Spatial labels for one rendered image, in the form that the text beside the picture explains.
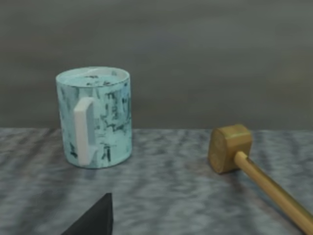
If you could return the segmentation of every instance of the wooden mallet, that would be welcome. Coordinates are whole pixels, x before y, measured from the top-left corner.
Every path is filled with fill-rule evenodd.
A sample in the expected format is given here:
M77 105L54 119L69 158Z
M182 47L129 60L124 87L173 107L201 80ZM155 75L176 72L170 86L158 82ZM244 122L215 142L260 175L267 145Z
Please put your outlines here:
M243 170L305 234L313 235L313 216L248 158L251 144L251 133L243 125L214 129L208 153L213 170Z

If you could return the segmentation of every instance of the light blue mug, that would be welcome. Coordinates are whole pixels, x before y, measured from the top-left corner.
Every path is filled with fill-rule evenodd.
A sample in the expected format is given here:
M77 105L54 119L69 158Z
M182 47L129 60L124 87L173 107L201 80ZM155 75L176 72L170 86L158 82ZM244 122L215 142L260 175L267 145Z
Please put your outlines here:
M130 75L122 69L86 67L56 77L63 145L68 162L109 167L132 152Z

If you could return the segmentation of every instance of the mug rim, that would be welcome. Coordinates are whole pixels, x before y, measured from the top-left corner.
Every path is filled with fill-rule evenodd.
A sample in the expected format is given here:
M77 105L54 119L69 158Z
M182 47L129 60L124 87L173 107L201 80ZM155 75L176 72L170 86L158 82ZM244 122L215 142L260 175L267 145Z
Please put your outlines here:
M109 84L109 85L98 85L98 86L95 86L95 87L110 87L110 86L114 86L114 85L117 85L117 84L120 84L120 83L123 83L127 80L130 79L130 74L129 72L127 72L126 70L124 69L120 69L120 68L116 68L116 67L108 67L108 66L87 66L87 67L79 67L79 68L74 68L74 69L70 69L70 70L66 70L66 71L63 71L61 73L59 73L57 76L56 76L56 81L60 84L63 84L65 86L70 86L70 87L78 87L78 88L95 88L95 87L89 87L87 85L85 86L77 86L77 85L72 85L72 84L65 84L64 82L61 81L61 78L62 76L65 74L65 73L68 73L68 72L71 72L71 71L76 71L76 70L82 70L82 69L111 69L111 70L117 70L117 71L120 71L124 74L124 78L122 78L120 81L117 81L117 82L114 82L113 84Z

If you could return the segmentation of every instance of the table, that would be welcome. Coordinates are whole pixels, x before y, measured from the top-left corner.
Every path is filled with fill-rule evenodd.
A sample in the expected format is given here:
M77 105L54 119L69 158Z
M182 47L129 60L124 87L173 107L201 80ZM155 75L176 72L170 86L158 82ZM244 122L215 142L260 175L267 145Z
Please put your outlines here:
M59 235L112 192L114 235L298 235L241 171L213 173L209 130L134 130L131 158L68 164L58 129L0 129L0 234ZM313 132L254 131L251 158L313 212Z

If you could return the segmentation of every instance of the black object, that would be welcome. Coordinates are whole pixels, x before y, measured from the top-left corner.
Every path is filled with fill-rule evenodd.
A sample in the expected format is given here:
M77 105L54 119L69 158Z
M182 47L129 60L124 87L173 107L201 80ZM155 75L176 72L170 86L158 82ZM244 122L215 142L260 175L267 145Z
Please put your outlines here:
M62 235L112 235L112 194L105 194Z

